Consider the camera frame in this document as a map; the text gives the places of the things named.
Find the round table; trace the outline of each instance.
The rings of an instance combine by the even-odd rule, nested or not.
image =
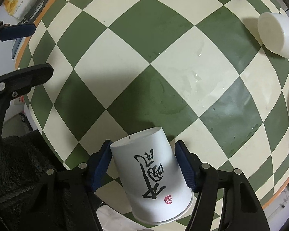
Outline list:
[[[285,14],[275,0],[50,0],[16,66],[54,74],[26,104],[67,168],[161,126],[202,162],[240,168],[265,205],[289,181],[289,60],[262,44],[263,12]],[[96,195],[134,220],[113,161]],[[184,230],[191,211],[153,230]]]

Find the silver bolt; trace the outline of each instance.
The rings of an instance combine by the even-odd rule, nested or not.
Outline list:
[[[234,173],[237,174],[237,175],[240,175],[240,174],[242,174],[242,170],[236,168],[236,169],[234,170]]]
[[[46,174],[48,174],[49,176],[52,175],[55,171],[51,168],[51,169],[48,169],[46,171]]]
[[[201,164],[201,167],[204,168],[204,169],[209,169],[209,168],[210,168],[210,164],[208,164],[208,163],[202,163],[202,164]]]
[[[82,162],[81,164],[78,165],[78,167],[84,169],[87,167],[87,164],[85,162]]]
[[[5,83],[0,82],[0,92],[3,91],[4,89],[5,89]]]
[[[12,93],[12,97],[13,97],[13,98],[16,98],[17,96],[18,96],[17,91],[14,91],[14,92]]]

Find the black calligraphy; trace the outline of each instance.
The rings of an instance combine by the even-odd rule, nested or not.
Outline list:
[[[158,189],[159,183],[157,183],[163,178],[164,169],[161,163],[159,164],[158,167],[157,165],[151,166],[154,163],[153,149],[150,150],[150,154],[148,154],[147,152],[144,153],[144,156],[146,157],[140,155],[134,156],[134,158],[140,163],[140,168],[144,177],[144,181],[148,188],[148,190],[142,195],[142,197],[152,198],[153,200],[155,200],[157,195],[166,188],[166,186],[162,186]],[[141,163],[141,160],[138,160],[138,158],[141,158],[144,161],[147,171],[145,171],[145,168]],[[153,187],[151,186],[149,178],[154,182],[156,182]]]

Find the red object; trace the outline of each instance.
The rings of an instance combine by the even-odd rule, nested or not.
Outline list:
[[[164,201],[166,204],[171,204],[172,203],[172,198],[171,195],[168,195],[164,198]]]

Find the white paper cup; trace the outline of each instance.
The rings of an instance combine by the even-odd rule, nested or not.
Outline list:
[[[289,58],[289,18],[265,12],[258,19],[258,31],[263,44],[271,52]]]
[[[161,127],[127,136],[110,149],[136,219],[161,225],[190,208],[193,192]]]

